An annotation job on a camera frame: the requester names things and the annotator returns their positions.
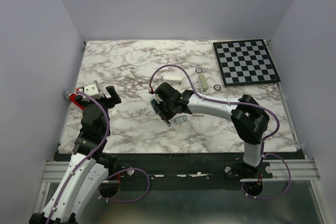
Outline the light blue stapler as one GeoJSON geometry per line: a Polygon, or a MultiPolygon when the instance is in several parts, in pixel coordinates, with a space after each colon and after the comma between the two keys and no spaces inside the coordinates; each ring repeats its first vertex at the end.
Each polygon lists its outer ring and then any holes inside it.
{"type": "Polygon", "coordinates": [[[168,129],[171,129],[172,124],[169,119],[166,118],[166,116],[169,114],[169,111],[166,109],[164,103],[162,101],[158,102],[156,98],[151,98],[150,105],[156,116],[165,124],[168,129]]]}

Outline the staple tray with staples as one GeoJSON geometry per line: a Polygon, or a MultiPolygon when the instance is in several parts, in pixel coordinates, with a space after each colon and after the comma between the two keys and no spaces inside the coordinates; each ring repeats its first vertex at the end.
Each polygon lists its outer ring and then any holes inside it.
{"type": "Polygon", "coordinates": [[[187,121],[187,116],[186,115],[183,115],[183,116],[179,116],[179,117],[176,117],[174,119],[175,123],[176,124],[181,124],[181,123],[184,123],[187,121]]]}

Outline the beige green stapler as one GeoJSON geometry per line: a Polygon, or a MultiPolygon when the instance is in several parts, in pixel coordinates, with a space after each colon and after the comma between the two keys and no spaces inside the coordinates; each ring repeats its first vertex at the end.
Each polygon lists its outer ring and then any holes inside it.
{"type": "Polygon", "coordinates": [[[198,75],[198,81],[200,83],[202,92],[206,92],[208,90],[208,83],[205,76],[202,73],[198,75]]]}

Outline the staple box sleeve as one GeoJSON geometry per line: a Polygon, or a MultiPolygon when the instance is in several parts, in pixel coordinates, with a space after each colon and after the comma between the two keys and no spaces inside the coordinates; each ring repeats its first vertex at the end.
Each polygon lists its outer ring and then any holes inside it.
{"type": "Polygon", "coordinates": [[[203,117],[203,116],[204,116],[204,114],[201,114],[201,113],[196,113],[196,114],[193,114],[192,116],[194,116],[194,117],[203,117]]]}

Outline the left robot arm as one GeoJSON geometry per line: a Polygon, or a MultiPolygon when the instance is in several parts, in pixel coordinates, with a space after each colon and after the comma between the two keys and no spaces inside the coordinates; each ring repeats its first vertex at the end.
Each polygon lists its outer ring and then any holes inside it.
{"type": "Polygon", "coordinates": [[[103,149],[110,135],[108,111],[121,98],[114,86],[107,86],[106,91],[109,97],[96,81],[75,91],[73,101],[82,108],[81,129],[68,168],[48,204],[32,214],[29,223],[77,223],[98,186],[116,175],[114,160],[103,149]]]}

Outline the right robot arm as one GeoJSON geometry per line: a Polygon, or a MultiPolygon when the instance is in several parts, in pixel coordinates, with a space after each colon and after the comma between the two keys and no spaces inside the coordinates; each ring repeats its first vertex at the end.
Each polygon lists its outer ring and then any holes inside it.
{"type": "Polygon", "coordinates": [[[244,142],[242,173],[249,178],[259,174],[262,139],[270,117],[251,96],[225,100],[201,95],[193,90],[180,93],[166,82],[152,94],[150,105],[167,127],[171,127],[170,120],[177,114],[204,114],[231,121],[244,142]]]}

